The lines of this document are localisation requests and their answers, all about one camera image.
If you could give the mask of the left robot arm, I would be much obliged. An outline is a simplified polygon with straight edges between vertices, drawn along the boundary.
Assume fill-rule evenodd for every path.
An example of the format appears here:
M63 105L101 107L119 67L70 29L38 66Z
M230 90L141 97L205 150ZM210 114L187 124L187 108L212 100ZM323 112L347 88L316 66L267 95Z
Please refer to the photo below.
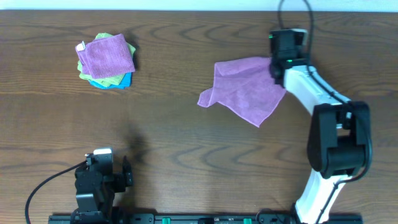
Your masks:
M113 205L116 193L133 184L132 168L126 157L122 171L113 172L113 155L87 154L86 163L75 171L76 201L70 223L129 223L123 209Z

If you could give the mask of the purple microfiber cloth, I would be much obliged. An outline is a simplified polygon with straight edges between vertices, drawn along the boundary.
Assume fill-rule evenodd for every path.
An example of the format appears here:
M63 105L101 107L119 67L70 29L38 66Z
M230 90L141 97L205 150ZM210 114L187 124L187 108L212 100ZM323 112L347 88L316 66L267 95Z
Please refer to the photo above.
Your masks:
M197 105L208 108L219 103L258 128L286 93L274 83L270 64L266 57L216 62L213 86L200 93Z

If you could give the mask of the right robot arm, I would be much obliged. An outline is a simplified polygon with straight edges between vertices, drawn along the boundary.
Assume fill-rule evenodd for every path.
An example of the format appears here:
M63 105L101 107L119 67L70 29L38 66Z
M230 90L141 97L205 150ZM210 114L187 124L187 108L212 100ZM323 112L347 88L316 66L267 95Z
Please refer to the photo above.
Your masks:
M272 58L275 83L311 115L307 157L311 173L284 223L362 223L360 215L331 214L344 185L366 175L373 155L369 106L339 94L304 59Z

